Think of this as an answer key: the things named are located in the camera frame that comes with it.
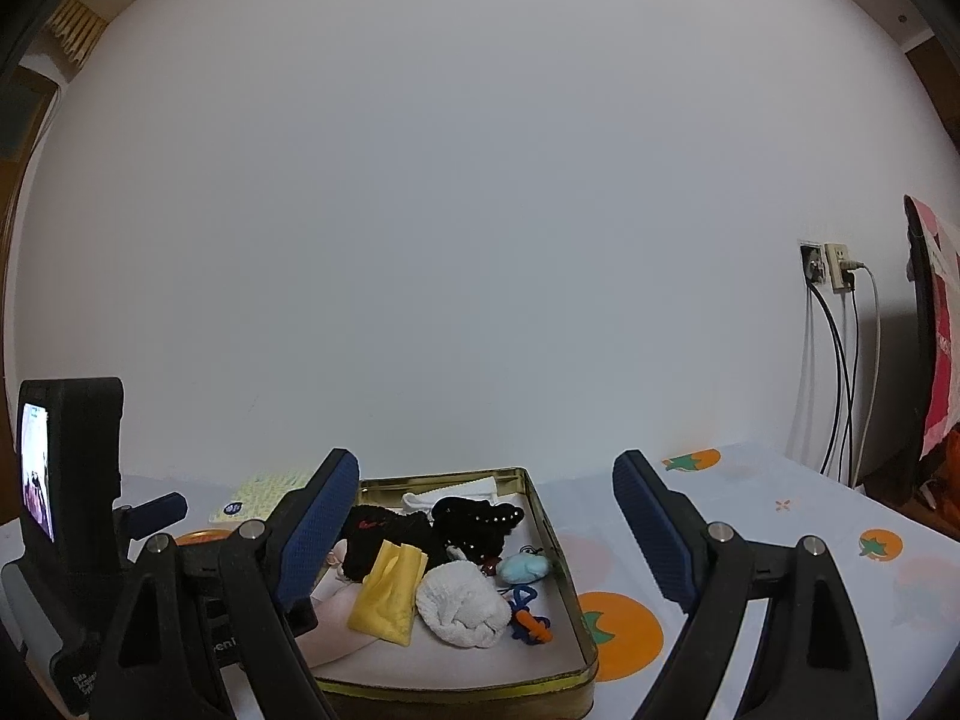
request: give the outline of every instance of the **electrical outlet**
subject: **electrical outlet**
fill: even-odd
[[[842,260],[850,259],[850,252],[846,244],[827,244],[824,246],[824,253],[827,255],[827,270],[830,274],[830,283],[833,285],[835,293],[846,293],[850,291],[847,282],[843,280],[843,271],[840,269]]]
[[[827,266],[824,260],[824,247],[810,241],[800,241],[800,262],[803,265],[803,278],[813,284],[827,283]]]

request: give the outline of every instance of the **yellow pouch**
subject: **yellow pouch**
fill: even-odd
[[[416,588],[424,579],[426,562],[426,554],[415,546],[384,541],[353,603],[347,627],[409,647]]]

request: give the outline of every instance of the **table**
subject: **table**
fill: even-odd
[[[754,443],[654,461],[654,467],[671,490],[689,496],[704,519],[728,522],[744,538],[793,545],[808,533],[820,536],[856,610],[880,718],[909,716],[960,642],[960,543]],[[175,535],[205,527],[208,514],[230,493],[219,485],[126,477],[120,502],[135,505],[170,490],[179,490],[190,504],[187,518],[172,529]],[[629,720],[685,617],[659,593],[616,507],[608,474],[538,484],[538,490],[584,612],[604,642],[603,680],[589,718]],[[21,554],[18,524],[0,527],[0,563]],[[710,720],[733,717],[765,607],[765,601],[748,605]],[[2,591],[0,618],[18,640]],[[224,681],[237,717],[260,720],[243,672],[224,669]]]

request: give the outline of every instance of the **white fabric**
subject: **white fabric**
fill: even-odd
[[[336,570],[337,579],[340,581],[349,581],[347,575],[344,574],[344,560],[347,560],[347,540],[341,538],[333,545],[333,549],[331,549],[326,556],[326,564]]]
[[[496,506],[496,479],[493,476],[464,482],[462,485],[452,485],[448,488],[430,490],[429,493],[405,493],[403,495],[403,509],[406,512],[429,512],[443,498],[469,498],[472,501],[490,501]]]
[[[491,580],[464,560],[428,571],[416,608],[431,631],[457,647],[493,647],[512,616]]]
[[[446,548],[446,556],[449,557],[450,560],[470,560],[460,547],[455,547],[453,544],[450,544],[450,546]]]

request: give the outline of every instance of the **blue rubber pad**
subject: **blue rubber pad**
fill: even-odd
[[[274,599],[285,610],[313,592],[320,567],[340,536],[359,484],[357,459],[344,452],[280,555],[280,580]]]
[[[624,453],[616,459],[613,495],[664,598],[675,601],[685,613],[690,613],[699,599],[693,577],[693,557],[637,463],[646,464],[640,453]],[[645,473],[656,475],[649,466]],[[656,483],[667,493],[659,478]]]

